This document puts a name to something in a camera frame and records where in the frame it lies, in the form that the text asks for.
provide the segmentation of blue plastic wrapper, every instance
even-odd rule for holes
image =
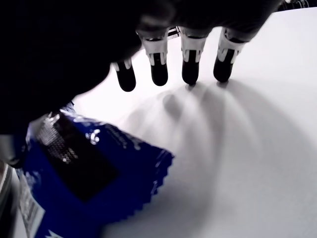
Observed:
[[[17,170],[28,238],[98,238],[163,184],[173,155],[72,107],[32,123]]]

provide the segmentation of robotic hand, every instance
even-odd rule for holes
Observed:
[[[153,82],[167,82],[167,31],[180,26],[186,83],[196,83],[206,37],[223,26],[213,73],[225,82],[243,46],[281,0],[2,1],[0,159],[18,167],[28,123],[102,82],[111,63],[124,91],[136,85],[141,42]]]
[[[281,0],[166,0],[168,9],[164,26],[143,22],[137,33],[149,57],[152,80],[163,86],[168,79],[167,32],[170,27],[179,26],[183,53],[183,80],[193,85],[199,74],[199,61],[206,38],[216,26],[223,30],[219,40],[213,74],[219,82],[226,82],[237,55],[244,45],[251,41],[272,12],[277,10]],[[124,91],[132,91],[136,85],[131,59],[114,63],[119,84]]]

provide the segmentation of white table surface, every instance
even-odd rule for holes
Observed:
[[[176,158],[151,204],[105,228],[105,238],[317,237],[317,8],[273,14],[234,64],[213,74],[220,28],[207,39],[197,85],[181,78],[180,38],[168,42],[168,83],[157,87],[145,51],[137,86],[114,69],[75,109]],[[17,219],[15,238],[24,238]]]

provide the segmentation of barcode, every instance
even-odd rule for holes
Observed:
[[[35,201],[25,175],[20,176],[20,210],[28,238],[34,238],[45,210]]]

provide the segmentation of black label on bag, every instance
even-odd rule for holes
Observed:
[[[61,112],[33,128],[48,161],[78,198],[87,202],[118,176],[118,170]]]

